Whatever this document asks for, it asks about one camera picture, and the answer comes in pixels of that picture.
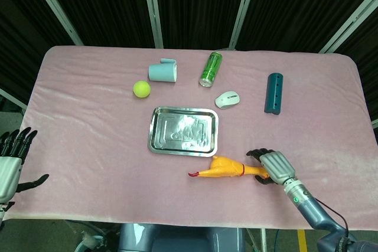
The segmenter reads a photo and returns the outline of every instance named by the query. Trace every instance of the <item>green can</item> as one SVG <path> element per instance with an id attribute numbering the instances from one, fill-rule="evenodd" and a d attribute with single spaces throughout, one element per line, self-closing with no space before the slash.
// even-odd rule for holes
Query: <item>green can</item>
<path id="1" fill-rule="evenodd" d="M 202 76 L 200 78 L 200 84 L 204 87 L 211 87 L 214 83 L 215 76 L 218 73 L 220 64 L 222 63 L 222 55 L 216 51 L 211 53 L 205 69 L 203 70 Z"/>

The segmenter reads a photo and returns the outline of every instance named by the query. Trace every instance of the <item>red string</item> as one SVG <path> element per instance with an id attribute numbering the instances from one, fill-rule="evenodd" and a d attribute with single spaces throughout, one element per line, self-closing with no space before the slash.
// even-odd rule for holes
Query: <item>red string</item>
<path id="1" fill-rule="evenodd" d="M 199 176 L 199 172 L 197 171 L 196 173 L 194 173 L 194 174 L 189 174 L 189 176 L 191 176 L 191 177 L 196 177 L 196 176 Z"/>
<path id="2" fill-rule="evenodd" d="M 240 176 L 244 175 L 244 170 L 245 170 L 245 167 L 244 167 L 244 164 L 243 164 L 243 172 L 242 172 L 242 174 L 240 174 Z"/>

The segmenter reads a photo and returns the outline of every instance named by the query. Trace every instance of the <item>yellow ball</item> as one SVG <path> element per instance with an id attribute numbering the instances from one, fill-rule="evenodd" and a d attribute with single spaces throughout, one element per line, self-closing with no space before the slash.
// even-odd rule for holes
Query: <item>yellow ball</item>
<path id="1" fill-rule="evenodd" d="M 137 97 L 146 97 L 151 92 L 151 86 L 146 81 L 138 81 L 132 90 Z"/>

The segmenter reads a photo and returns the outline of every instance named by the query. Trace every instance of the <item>rubber chicken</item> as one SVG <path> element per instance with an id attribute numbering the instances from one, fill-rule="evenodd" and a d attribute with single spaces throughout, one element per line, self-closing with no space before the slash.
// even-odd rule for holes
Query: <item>rubber chicken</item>
<path id="1" fill-rule="evenodd" d="M 189 174 L 189 176 L 195 177 L 224 177 L 224 176 L 243 176 L 246 174 L 259 175 L 262 178 L 269 178 L 269 174 L 265 168 L 254 168 L 247 166 L 241 162 L 234 161 L 225 156 L 213 156 L 213 160 L 210 164 L 210 169 L 206 171 L 196 172 Z"/>

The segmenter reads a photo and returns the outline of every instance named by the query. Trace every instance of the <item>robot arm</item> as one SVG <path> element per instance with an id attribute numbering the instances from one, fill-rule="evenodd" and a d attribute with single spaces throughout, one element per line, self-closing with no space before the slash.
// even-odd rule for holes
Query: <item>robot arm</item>
<path id="1" fill-rule="evenodd" d="M 349 235 L 348 231 L 335 222 L 320 206 L 303 183 L 295 176 L 295 170 L 287 158 L 280 152 L 267 149 L 251 150 L 247 153 L 253 156 L 270 175 L 269 179 L 255 178 L 263 184 L 276 183 L 284 186 L 284 191 L 292 203 L 316 230 L 327 230 L 330 233 L 317 242 L 319 252 L 374 252 L 378 244 L 358 241 Z"/>
<path id="2" fill-rule="evenodd" d="M 35 130 L 27 135 L 30 130 L 28 127 L 20 134 L 19 130 L 15 130 L 11 134 L 6 132 L 0 136 L 0 227 L 5 212 L 14 205 L 10 201 L 14 194 L 37 187 L 48 178 L 48 174 L 45 174 L 34 182 L 18 184 L 22 165 L 37 134 Z"/>

